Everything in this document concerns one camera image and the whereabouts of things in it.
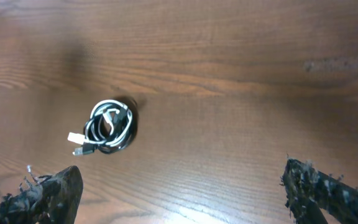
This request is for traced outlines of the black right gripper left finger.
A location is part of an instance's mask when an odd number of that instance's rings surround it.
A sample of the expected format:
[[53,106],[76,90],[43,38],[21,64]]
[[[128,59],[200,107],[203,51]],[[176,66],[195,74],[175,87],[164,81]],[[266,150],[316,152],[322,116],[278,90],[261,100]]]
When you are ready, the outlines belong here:
[[24,177],[19,193],[6,194],[0,203],[0,224],[74,223],[83,193],[77,166],[52,175],[36,176],[27,166],[31,180]]

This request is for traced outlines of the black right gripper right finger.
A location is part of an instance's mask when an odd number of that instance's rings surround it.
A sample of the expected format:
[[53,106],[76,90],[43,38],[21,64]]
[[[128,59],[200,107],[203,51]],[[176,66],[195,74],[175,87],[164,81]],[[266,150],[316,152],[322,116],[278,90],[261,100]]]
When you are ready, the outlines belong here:
[[318,171],[310,163],[287,159],[281,185],[294,222],[326,223],[325,210],[341,224],[358,223],[358,188],[341,179]]

